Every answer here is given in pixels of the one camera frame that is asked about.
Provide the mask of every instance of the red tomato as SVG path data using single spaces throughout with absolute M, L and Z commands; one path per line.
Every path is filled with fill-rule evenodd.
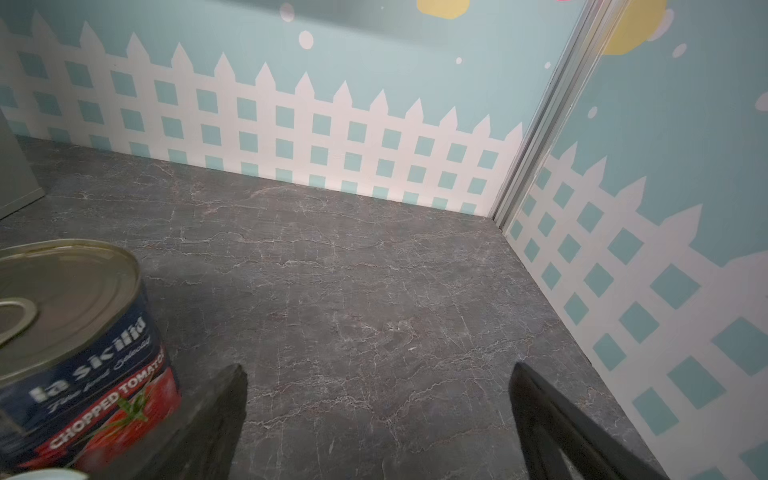
M 85 446 L 75 468 L 96 472 L 169 416 L 181 402 L 170 369 L 153 380 L 131 402 L 121 402 L 118 410 Z

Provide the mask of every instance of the picket fence print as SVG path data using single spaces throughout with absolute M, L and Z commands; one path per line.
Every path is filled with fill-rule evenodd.
M 644 178 L 612 197 L 576 150 L 545 161 L 509 243 L 671 478 L 766 478 L 768 252 L 715 265 L 689 247 L 700 205 L 655 225 Z
M 79 48 L 38 13 L 31 29 L 0 21 L 0 105 L 17 134 L 481 216 L 522 139 L 522 124 L 489 137 L 489 117 L 457 131 L 455 108 L 424 124 L 420 100 L 391 117 L 384 91 L 353 108 L 346 82 L 316 100 L 307 74 L 277 91 L 266 64 L 237 83 L 223 55 L 213 77 L 196 74 L 180 45 L 172 68 L 153 65 L 135 34 L 126 58 L 108 55 L 87 23 Z

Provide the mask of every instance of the tin can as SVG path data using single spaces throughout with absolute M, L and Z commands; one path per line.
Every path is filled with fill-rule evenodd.
M 0 470 L 95 472 L 180 401 L 133 255 L 93 240 L 0 250 Z

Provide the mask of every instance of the yellow shape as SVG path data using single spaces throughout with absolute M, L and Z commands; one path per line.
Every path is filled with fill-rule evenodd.
M 419 0 L 418 7 L 421 13 L 453 20 L 467 12 L 469 0 Z
M 666 10 L 667 0 L 631 0 L 603 55 L 624 55 L 640 46 L 659 28 Z

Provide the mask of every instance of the white oval spot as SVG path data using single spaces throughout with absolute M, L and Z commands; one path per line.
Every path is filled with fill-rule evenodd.
M 755 108 L 760 111 L 768 111 L 768 91 L 760 95 L 755 102 Z
M 679 44 L 672 51 L 672 57 L 673 58 L 677 58 L 677 57 L 681 56 L 683 53 L 685 53 L 687 48 L 688 48 L 688 45 L 685 45 L 684 43 Z
M 667 11 L 664 13 L 664 17 L 661 19 L 661 23 L 659 24 L 659 28 L 656 29 L 656 31 L 648 37 L 648 41 L 658 40 L 661 38 L 661 35 L 664 35 L 667 33 L 667 30 L 670 29 L 672 26 L 672 21 L 674 20 L 674 10 L 672 8 L 668 8 Z
M 293 11 L 293 5 L 290 3 L 283 3 L 280 6 L 280 18 L 282 18 L 285 22 L 293 22 L 295 17 L 296 13 Z
M 307 30 L 299 33 L 299 45 L 304 50 L 309 50 L 315 44 L 315 38 Z

